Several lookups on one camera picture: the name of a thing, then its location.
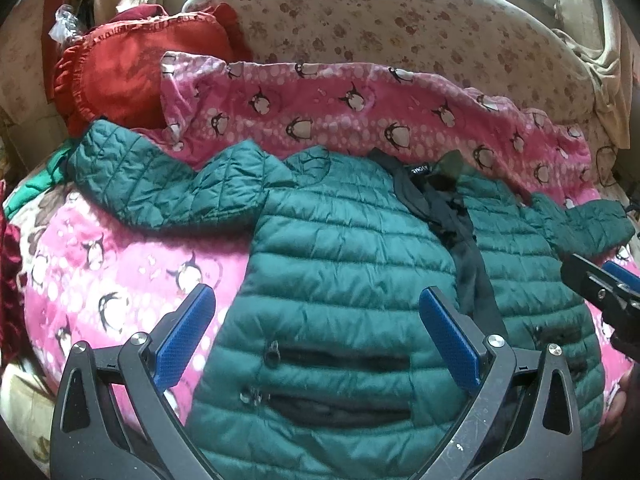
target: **quilted jacket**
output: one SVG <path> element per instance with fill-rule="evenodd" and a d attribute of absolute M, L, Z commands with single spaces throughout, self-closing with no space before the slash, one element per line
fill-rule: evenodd
<path fill-rule="evenodd" d="M 465 394 L 416 310 L 428 285 L 456 302 L 452 258 L 372 160 L 316 146 L 280 161 L 247 140 L 196 173 L 96 121 L 68 168 L 129 226 L 254 230 L 186 425 L 225 479 L 405 479 L 460 414 Z M 562 343 L 592 446 L 604 371 L 587 307 L 560 281 L 559 255 L 591 258 L 629 240 L 622 206 L 564 210 L 542 194 L 520 206 L 504 183 L 469 167 L 458 192 L 510 343 Z"/>

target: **metal screw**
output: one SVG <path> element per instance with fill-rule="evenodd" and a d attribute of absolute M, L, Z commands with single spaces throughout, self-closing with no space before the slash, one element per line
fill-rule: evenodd
<path fill-rule="evenodd" d="M 556 343 L 551 343 L 547 348 L 550 354 L 562 355 L 562 349 Z"/>
<path fill-rule="evenodd" d="M 131 343 L 138 346 L 146 342 L 146 334 L 144 332 L 136 332 L 131 336 Z"/>
<path fill-rule="evenodd" d="M 504 346 L 504 338 L 501 335 L 491 334 L 486 340 L 495 348 L 502 348 Z"/>
<path fill-rule="evenodd" d="M 78 341 L 72 347 L 72 351 L 74 352 L 74 354 L 81 354 L 85 350 L 86 350 L 86 343 L 84 341 Z"/>

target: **zipper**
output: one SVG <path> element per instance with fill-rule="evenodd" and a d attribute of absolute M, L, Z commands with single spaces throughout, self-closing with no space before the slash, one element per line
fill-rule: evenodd
<path fill-rule="evenodd" d="M 240 401 L 254 408 L 268 406 L 306 428 L 377 428 L 411 419 L 409 402 L 386 399 L 301 396 L 247 387 L 240 392 Z"/>
<path fill-rule="evenodd" d="M 405 372 L 410 368 L 408 355 L 373 354 L 361 351 L 327 350 L 308 345 L 279 342 L 268 343 L 264 363 L 277 368 L 281 363 L 322 368 L 346 368 L 363 372 Z"/>

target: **penguin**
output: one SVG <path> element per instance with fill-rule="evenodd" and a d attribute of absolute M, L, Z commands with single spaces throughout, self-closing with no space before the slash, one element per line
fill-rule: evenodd
<path fill-rule="evenodd" d="M 66 318 L 66 325 L 61 326 L 56 331 L 56 340 L 58 342 L 58 346 L 60 346 L 60 350 L 62 350 L 62 355 L 66 358 L 69 357 L 69 352 L 71 352 L 71 327 L 69 326 L 69 318 Z"/>
<path fill-rule="evenodd" d="M 549 182 L 549 167 L 545 164 L 537 165 L 533 170 L 533 176 L 540 184 L 547 184 Z"/>
<path fill-rule="evenodd" d="M 226 126 L 228 125 L 229 117 L 223 113 L 219 113 L 215 117 L 211 118 L 211 127 L 216 133 L 216 137 L 220 137 L 225 133 Z"/>
<path fill-rule="evenodd" d="M 388 70 L 393 78 L 399 83 L 410 83 L 414 80 L 414 75 L 411 72 L 407 72 L 407 70 L 402 70 L 401 68 L 393 68 L 392 66 L 390 66 Z"/>
<path fill-rule="evenodd" d="M 249 100 L 249 106 L 254 109 L 258 115 L 266 115 L 269 113 L 271 103 L 267 96 L 262 93 L 262 88 L 258 86 L 258 93 Z"/>
<path fill-rule="evenodd" d="M 229 79 L 240 77 L 242 75 L 243 69 L 244 69 L 244 64 L 242 62 L 228 64 L 226 66 L 226 76 Z"/>
<path fill-rule="evenodd" d="M 169 403 L 169 406 L 171 406 L 171 409 L 174 410 L 175 416 L 180 418 L 180 406 L 178 406 L 178 401 L 175 398 L 174 393 L 171 390 L 165 390 L 163 395 Z"/>
<path fill-rule="evenodd" d="M 498 105 L 494 102 L 489 101 L 489 98 L 484 94 L 480 94 L 478 97 L 476 97 L 476 101 L 479 105 L 483 106 L 490 112 L 497 112 L 499 110 Z"/>
<path fill-rule="evenodd" d="M 295 140 L 307 140 L 311 138 L 311 119 L 300 119 L 296 117 L 285 128 L 286 134 Z"/>
<path fill-rule="evenodd" d="M 566 129 L 566 134 L 572 139 L 580 139 L 580 137 L 582 137 L 580 130 L 578 130 L 578 128 L 576 128 L 575 126 L 568 126 Z"/>
<path fill-rule="evenodd" d="M 169 130 L 171 131 L 171 138 L 174 140 L 174 142 L 180 139 L 180 124 L 169 124 Z"/>
<path fill-rule="evenodd" d="M 175 54 L 164 54 L 160 60 L 160 72 L 163 76 L 173 75 L 175 71 Z"/>
<path fill-rule="evenodd" d="M 558 144 L 558 145 L 556 146 L 556 151 L 557 151 L 558 153 L 560 153 L 560 156 L 561 156 L 562 158 L 564 158 L 564 160 L 569 159 L 569 154 L 568 154 L 565 150 L 563 150 L 563 149 L 562 149 L 562 147 L 560 146 L 560 144 Z"/>
<path fill-rule="evenodd" d="M 122 335 L 129 304 L 129 295 L 125 292 L 109 292 L 98 301 L 102 329 L 112 338 Z"/>
<path fill-rule="evenodd" d="M 517 130 L 513 134 L 513 137 L 511 137 L 511 143 L 513 144 L 513 149 L 518 153 L 522 153 L 524 151 L 524 139 Z"/>
<path fill-rule="evenodd" d="M 408 126 L 391 123 L 385 128 L 385 139 L 388 140 L 396 150 L 399 150 L 400 148 L 408 148 L 409 132 L 410 130 Z"/>
<path fill-rule="evenodd" d="M 31 267 L 31 286 L 39 294 L 44 290 L 47 267 L 49 267 L 49 257 L 46 254 L 36 254 L 33 259 L 33 267 Z"/>
<path fill-rule="evenodd" d="M 344 97 L 339 97 L 338 100 L 345 102 L 354 112 L 363 111 L 364 105 L 366 104 L 364 97 L 356 90 L 356 85 L 353 82 L 351 82 L 351 90 L 349 90 Z"/>
<path fill-rule="evenodd" d="M 613 336 L 614 333 L 613 327 L 605 323 L 602 316 L 600 316 L 600 333 L 602 334 L 605 342 L 611 342 L 611 336 Z"/>
<path fill-rule="evenodd" d="M 629 254 L 629 249 L 627 246 L 620 245 L 616 250 L 616 258 L 621 260 L 622 262 L 628 262 L 631 259 L 631 254 Z"/>
<path fill-rule="evenodd" d="M 494 150 L 480 144 L 474 149 L 474 160 L 481 170 L 492 170 L 494 168 Z"/>
<path fill-rule="evenodd" d="M 299 77 L 304 79 L 305 77 L 316 75 L 318 73 L 318 65 L 316 63 L 296 63 L 293 66 L 293 70 Z"/>
<path fill-rule="evenodd" d="M 104 233 L 97 240 L 89 240 L 82 243 L 82 247 L 86 251 L 85 269 L 99 270 L 104 263 Z"/>
<path fill-rule="evenodd" d="M 175 285 L 184 294 L 189 294 L 197 284 L 202 283 L 202 270 L 196 264 L 196 254 L 193 251 L 188 262 L 184 262 L 178 270 L 167 270 L 166 273 L 175 278 Z"/>
<path fill-rule="evenodd" d="M 533 117 L 533 122 L 537 127 L 542 128 L 542 126 L 545 125 L 545 117 L 543 114 L 532 112 L 531 115 Z"/>
<path fill-rule="evenodd" d="M 432 112 L 440 117 L 440 120 L 449 128 L 453 128 L 456 124 L 456 118 L 453 115 L 451 108 L 449 108 L 449 104 L 446 99 L 442 106 L 439 106 L 437 110 L 432 110 Z"/>

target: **pink fabric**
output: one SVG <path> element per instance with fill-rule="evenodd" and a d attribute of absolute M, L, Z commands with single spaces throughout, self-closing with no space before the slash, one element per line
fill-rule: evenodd
<path fill-rule="evenodd" d="M 520 111 L 507 98 L 462 90 L 437 75 L 364 63 L 227 65 L 180 53 L 164 56 L 162 72 L 162 106 L 169 126 L 141 132 L 194 168 L 248 138 L 281 157 L 324 144 L 353 155 L 379 147 L 418 163 L 459 149 L 525 201 L 536 190 L 567 207 L 598 198 L 589 175 L 589 149 L 576 126 L 553 125 L 544 112 Z M 150 330 L 185 297 L 185 283 L 193 286 L 202 276 L 216 290 L 218 313 L 172 391 L 184 421 L 211 342 L 244 277 L 247 257 L 248 237 L 143 237 L 71 194 L 38 247 L 27 290 L 31 339 L 46 369 L 59 380 L 65 351 L 58 341 L 65 329 L 70 332 L 65 348 L 80 338 L 94 346 L 121 342 L 137 330 Z M 625 266 L 638 273 L 633 263 Z M 129 301 L 124 320 L 113 321 L 122 332 L 102 323 L 100 300 L 116 301 L 116 306 Z M 604 336 L 607 327 L 594 308 L 592 314 L 609 399 L 630 363 L 611 348 Z M 130 408 L 124 408 L 124 415 L 134 420 Z"/>
<path fill-rule="evenodd" d="M 439 75 L 369 63 L 227 64 L 175 52 L 163 62 L 168 126 L 139 131 L 195 168 L 243 139 L 279 157 L 323 144 L 351 155 L 377 147 L 418 163 L 459 149 L 523 195 L 540 190 L 575 203 L 593 189 L 576 126 Z"/>
<path fill-rule="evenodd" d="M 216 293 L 216 315 L 168 394 L 184 423 L 211 343 L 244 278 L 249 241 L 147 237 L 71 192 L 40 239 L 25 291 L 27 330 L 52 386 L 76 341 L 100 348 L 149 332 L 197 283 L 207 283 Z M 125 420 L 135 424 L 124 391 L 116 394 Z"/>

